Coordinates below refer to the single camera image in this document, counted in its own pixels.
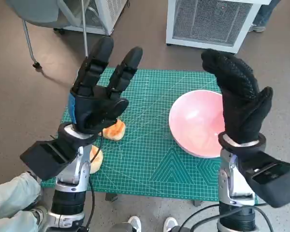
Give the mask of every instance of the bread roll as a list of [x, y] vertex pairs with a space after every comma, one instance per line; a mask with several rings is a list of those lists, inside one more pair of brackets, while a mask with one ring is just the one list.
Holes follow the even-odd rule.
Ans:
[[110, 140], [121, 140], [124, 137], [126, 131], [126, 125], [120, 119], [117, 119], [117, 123], [103, 129], [103, 137]]
[[[90, 160], [92, 160], [92, 158], [96, 155], [97, 151], [98, 151], [98, 148], [92, 145], [91, 151], [90, 151]], [[96, 173], [100, 169], [102, 161], [103, 161], [103, 152], [102, 150], [100, 150], [98, 155], [95, 157], [95, 159], [91, 163], [90, 174]]]

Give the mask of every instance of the chair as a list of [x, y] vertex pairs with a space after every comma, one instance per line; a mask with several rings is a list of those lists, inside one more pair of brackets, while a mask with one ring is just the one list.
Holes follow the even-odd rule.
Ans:
[[94, 10], [88, 7], [90, 0], [6, 0], [6, 3], [22, 19], [34, 68], [42, 67], [33, 55], [26, 22], [54, 29], [80, 27], [83, 24], [84, 49], [86, 57], [88, 56], [85, 9]]

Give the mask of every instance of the green cutting mat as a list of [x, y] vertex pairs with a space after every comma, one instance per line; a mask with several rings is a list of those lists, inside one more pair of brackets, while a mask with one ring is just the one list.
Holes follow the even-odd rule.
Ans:
[[[100, 85], [108, 84], [113, 70], [105, 70]], [[174, 101], [196, 89], [219, 91], [215, 77], [207, 72], [138, 70], [122, 94], [130, 101], [120, 117], [127, 125], [125, 136], [119, 142], [104, 141], [101, 169], [91, 175], [95, 191], [218, 200], [219, 158], [187, 154], [168, 126]], [[67, 109], [64, 121], [70, 121]], [[43, 182], [44, 187], [54, 184], [55, 179]]]

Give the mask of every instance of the caster wheel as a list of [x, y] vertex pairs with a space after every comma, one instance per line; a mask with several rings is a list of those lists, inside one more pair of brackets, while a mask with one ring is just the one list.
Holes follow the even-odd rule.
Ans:
[[36, 62], [32, 65], [35, 69], [42, 69], [42, 66], [40, 65], [39, 62]]
[[54, 31], [58, 31], [60, 35], [64, 35], [66, 33], [66, 31], [62, 28], [54, 28]]

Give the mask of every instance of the white sneaker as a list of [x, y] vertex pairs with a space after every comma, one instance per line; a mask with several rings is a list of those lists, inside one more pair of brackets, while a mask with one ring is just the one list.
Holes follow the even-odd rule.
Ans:
[[135, 229], [136, 232], [141, 232], [141, 220], [137, 216], [132, 216], [128, 223], [130, 223]]
[[178, 226], [178, 223], [174, 217], [168, 217], [163, 226], [163, 232], [169, 232], [173, 227]]
[[265, 27], [264, 26], [256, 26], [256, 25], [251, 25], [248, 32], [252, 32], [252, 31], [255, 31], [255, 32], [264, 32], [265, 31]]
[[47, 209], [44, 206], [40, 205], [29, 210], [29, 212], [32, 212], [37, 219], [37, 225], [39, 229], [42, 228], [42, 226], [46, 223]]

